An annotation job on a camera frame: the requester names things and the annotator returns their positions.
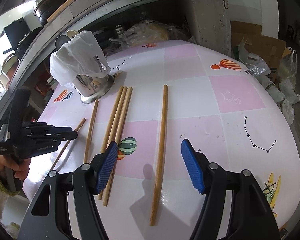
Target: human hand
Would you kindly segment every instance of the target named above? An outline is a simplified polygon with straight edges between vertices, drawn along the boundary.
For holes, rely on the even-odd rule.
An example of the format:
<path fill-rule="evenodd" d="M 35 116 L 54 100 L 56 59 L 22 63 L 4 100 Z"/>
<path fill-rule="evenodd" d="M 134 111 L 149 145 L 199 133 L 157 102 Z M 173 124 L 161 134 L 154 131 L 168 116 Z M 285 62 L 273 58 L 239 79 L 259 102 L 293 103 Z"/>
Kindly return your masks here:
<path fill-rule="evenodd" d="M 6 179 L 4 167 L 8 167 L 16 172 L 14 174 L 15 178 L 24 180 L 28 177 L 30 163 L 31 159 L 26 159 L 22 163 L 17 164 L 10 156 L 0 155 L 0 178 Z"/>

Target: chopstick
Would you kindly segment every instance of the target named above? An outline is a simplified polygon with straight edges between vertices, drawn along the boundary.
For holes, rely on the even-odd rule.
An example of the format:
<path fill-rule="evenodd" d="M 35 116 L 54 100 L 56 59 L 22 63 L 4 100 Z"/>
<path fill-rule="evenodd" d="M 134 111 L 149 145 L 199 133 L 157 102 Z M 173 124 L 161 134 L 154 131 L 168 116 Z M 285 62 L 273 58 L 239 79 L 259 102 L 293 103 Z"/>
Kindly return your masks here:
<path fill-rule="evenodd" d="M 130 98 L 131 98 L 131 93 L 132 93 L 132 87 L 129 87 L 128 90 L 127 90 L 127 93 L 125 95 L 125 98 L 124 98 L 124 103 L 123 103 L 122 111 L 121 111 L 121 114 L 120 114 L 119 124 L 118 124 L 118 128 L 116 130 L 116 135 L 115 135 L 115 140 L 114 141 L 117 144 L 119 144 L 120 139 L 121 139 L 121 135 L 122 135 L 122 131 L 123 131 L 123 125 L 124 125 L 124 121 L 126 119 L 126 115 L 127 115 L 127 111 L 128 111 L 128 107 L 129 107 L 129 102 L 130 102 Z M 111 187 L 112 187 L 112 182 L 113 182 L 113 178 L 114 178 L 115 167 L 116 167 L 116 163 L 114 164 L 114 167 L 111 171 L 111 174 L 110 174 L 110 177 L 109 177 L 106 189 L 105 189 L 105 194 L 104 194 L 104 199 L 103 199 L 103 205 L 105 207 L 108 206 Z"/>
<path fill-rule="evenodd" d="M 111 143 L 112 140 L 114 140 L 115 133 L 117 131 L 117 124 L 118 124 L 118 120 L 120 118 L 120 113 L 121 113 L 121 109 L 122 109 L 122 105 L 123 105 L 123 101 L 124 101 L 124 97 L 126 95 L 126 92 L 127 92 L 127 87 L 123 87 L 122 93 L 120 95 L 120 100 L 119 100 L 119 103 L 118 103 L 118 107 L 117 107 L 115 115 L 114 115 L 114 119 L 113 119 L 113 123 L 112 123 L 112 126 L 111 126 L 111 131 L 110 131 L 110 134 L 109 134 L 109 138 L 108 138 L 108 141 L 107 141 L 107 144 L 106 144 L 107 146 L 109 145 L 109 143 Z M 102 199 L 102 195 L 103 195 L 103 191 L 101 191 L 100 194 L 98 195 L 98 200 Z"/>
<path fill-rule="evenodd" d="M 154 185 L 153 198 L 152 198 L 152 207 L 151 207 L 151 214 L 150 214 L 150 226 L 154 226 L 155 218 L 159 206 L 159 199 L 161 197 L 162 180 L 163 180 L 162 175 L 163 175 L 164 141 L 166 135 L 167 117 L 168 117 L 168 86 L 164 85 L 159 150 L 158 150 L 157 168 L 155 172 L 155 185 Z"/>
<path fill-rule="evenodd" d="M 80 130 L 80 128 L 83 126 L 83 124 L 84 124 L 85 121 L 86 121 L 86 119 L 83 118 L 83 119 L 81 120 L 81 122 L 78 124 L 77 128 L 74 129 L 74 131 L 78 132 L 78 131 Z M 53 164 L 52 164 L 52 166 L 51 166 L 49 172 L 52 171 L 52 170 L 54 169 L 54 167 L 56 166 L 58 160 L 60 159 L 61 155 L 62 155 L 63 152 L 66 150 L 66 148 L 67 148 L 67 146 L 69 145 L 70 142 L 71 142 L 71 140 L 67 141 L 66 144 L 63 146 L 63 148 L 62 148 L 61 151 L 59 152 L 58 156 L 57 156 L 56 159 L 54 160 L 54 162 L 53 162 Z"/>
<path fill-rule="evenodd" d="M 85 151 L 84 151 L 83 163 L 88 162 L 88 156 L 89 156 L 89 150 L 90 150 L 90 145 L 91 145 L 91 140 L 92 140 L 94 122 L 95 122 L 96 114 L 97 114 L 98 102 L 99 101 L 96 100 L 94 102 L 94 106 L 93 106 L 93 111 L 92 111 L 92 115 L 91 115 L 89 131 L 88 131 L 88 136 L 87 136 L 87 141 L 86 141 L 86 148 L 85 148 Z"/>
<path fill-rule="evenodd" d="M 110 131 L 111 131 L 111 128 L 112 128 L 112 125 L 113 125 L 115 113 L 117 112 L 117 108 L 118 108 L 118 104 L 119 104 L 119 101 L 120 101 L 120 98 L 121 98 L 122 91 L 123 91 L 123 86 L 121 86 L 119 88 L 119 91 L 117 93 L 117 98 L 114 101 L 114 105 L 113 105 L 113 108 L 112 108 L 112 112 L 110 114 L 107 129 L 106 129 L 106 133 L 105 133 L 105 136 L 103 138 L 102 145 L 101 145 L 100 153 L 104 153 L 106 151 L 107 146 L 108 146 Z M 99 193 L 98 200 L 102 199 L 102 193 L 103 193 L 103 190 Z"/>

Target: plastic bag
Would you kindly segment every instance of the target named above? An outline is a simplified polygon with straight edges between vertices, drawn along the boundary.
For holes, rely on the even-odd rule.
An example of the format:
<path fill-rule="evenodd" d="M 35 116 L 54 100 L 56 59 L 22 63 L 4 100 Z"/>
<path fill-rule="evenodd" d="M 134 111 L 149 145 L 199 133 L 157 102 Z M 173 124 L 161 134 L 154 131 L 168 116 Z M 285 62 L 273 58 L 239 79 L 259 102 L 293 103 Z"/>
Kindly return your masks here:
<path fill-rule="evenodd" d="M 282 114 L 287 120 L 288 125 L 292 125 L 294 120 L 294 109 L 289 104 L 289 101 L 287 99 L 285 99 L 282 103 Z"/>
<path fill-rule="evenodd" d="M 279 89 L 277 89 L 275 84 L 271 82 L 268 77 L 257 76 L 256 79 L 263 86 L 263 88 L 267 90 L 268 94 L 272 97 L 272 99 L 276 103 L 280 103 L 281 101 L 284 100 L 285 95 Z"/>
<path fill-rule="evenodd" d="M 194 36 L 191 36 L 191 38 L 188 40 L 188 42 L 193 43 L 193 44 L 198 44 Z"/>
<path fill-rule="evenodd" d="M 245 64 L 248 71 L 253 76 L 268 75 L 271 73 L 267 63 L 258 55 L 249 53 L 244 45 L 246 41 L 242 39 L 238 46 L 239 61 Z"/>
<path fill-rule="evenodd" d="M 295 41 L 300 46 L 300 30 L 297 30 Z"/>
<path fill-rule="evenodd" d="M 293 85 L 293 88 L 296 86 L 296 77 L 295 74 L 298 70 L 298 58 L 297 52 L 293 50 L 290 55 L 282 58 L 280 61 L 280 66 L 277 70 L 278 77 L 283 79 L 289 79 Z"/>
<path fill-rule="evenodd" d="M 285 95 L 274 84 L 269 85 L 267 92 L 276 103 L 282 102 L 285 98 Z"/>
<path fill-rule="evenodd" d="M 271 84 L 270 79 L 267 76 L 256 76 L 256 79 L 263 86 L 264 89 Z"/>
<path fill-rule="evenodd" d="M 104 78 L 111 68 L 96 38 L 82 31 L 50 56 L 50 72 L 64 86 L 77 75 Z"/>
<path fill-rule="evenodd" d="M 280 91 L 284 93 L 286 100 L 288 100 L 290 105 L 293 105 L 300 101 L 300 95 L 296 95 L 293 91 L 293 85 L 289 79 L 284 79 L 279 84 Z"/>
<path fill-rule="evenodd" d="M 189 37 L 176 26 L 154 21 L 141 21 L 126 30 L 123 38 L 129 47 L 167 40 L 188 41 Z"/>

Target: star print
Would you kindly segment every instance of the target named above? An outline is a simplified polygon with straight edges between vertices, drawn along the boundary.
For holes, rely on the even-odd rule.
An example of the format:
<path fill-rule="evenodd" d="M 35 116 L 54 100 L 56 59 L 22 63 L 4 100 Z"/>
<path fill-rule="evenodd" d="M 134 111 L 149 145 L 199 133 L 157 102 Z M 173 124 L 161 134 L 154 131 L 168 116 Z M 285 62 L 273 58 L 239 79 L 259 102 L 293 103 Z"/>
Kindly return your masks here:
<path fill-rule="evenodd" d="M 229 90 L 226 93 L 221 93 L 221 95 L 223 95 L 223 100 L 229 100 L 231 102 L 233 102 L 233 98 L 234 98 L 234 94 L 231 94 L 229 92 Z"/>
<path fill-rule="evenodd" d="M 247 131 L 247 129 L 246 129 L 247 117 L 245 116 L 244 118 L 245 118 L 245 122 L 244 122 L 244 130 L 245 130 L 245 132 L 247 133 L 247 137 L 249 138 L 250 142 L 252 143 L 252 147 L 253 147 L 253 148 L 259 148 L 259 149 L 264 150 L 265 152 L 269 153 L 269 152 L 271 151 L 272 147 L 273 147 L 273 146 L 275 145 L 275 143 L 277 142 L 277 140 L 274 140 L 274 143 L 272 144 L 272 146 L 271 146 L 268 150 L 266 150 L 266 149 L 264 149 L 264 148 L 262 148 L 262 147 L 259 147 L 259 146 L 255 145 L 255 144 L 253 143 L 252 139 L 251 139 L 251 135 L 248 134 L 248 131 Z"/>
<path fill-rule="evenodd" d="M 239 98 L 237 98 L 237 99 L 235 100 L 235 103 L 236 103 L 236 104 L 241 104 L 241 100 L 240 100 Z"/>

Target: blue gripper pad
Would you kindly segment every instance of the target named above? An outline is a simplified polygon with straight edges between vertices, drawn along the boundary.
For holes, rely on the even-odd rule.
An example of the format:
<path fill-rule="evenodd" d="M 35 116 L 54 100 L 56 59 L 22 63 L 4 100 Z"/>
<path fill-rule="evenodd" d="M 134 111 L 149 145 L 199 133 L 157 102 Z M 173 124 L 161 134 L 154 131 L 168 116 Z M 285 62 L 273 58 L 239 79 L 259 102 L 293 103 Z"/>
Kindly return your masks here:
<path fill-rule="evenodd" d="M 181 143 L 181 154 L 194 188 L 196 188 L 199 193 L 202 194 L 205 190 L 205 185 L 203 183 L 203 172 L 194 156 L 195 151 L 188 139 L 183 140 Z"/>
<path fill-rule="evenodd" d="M 107 156 L 101 166 L 100 171 L 98 172 L 98 181 L 96 185 L 98 194 L 101 192 L 101 190 L 104 190 L 106 188 L 111 171 L 114 167 L 115 161 L 118 158 L 118 145 L 116 143 L 113 143 L 111 148 L 109 147 L 105 152 Z"/>

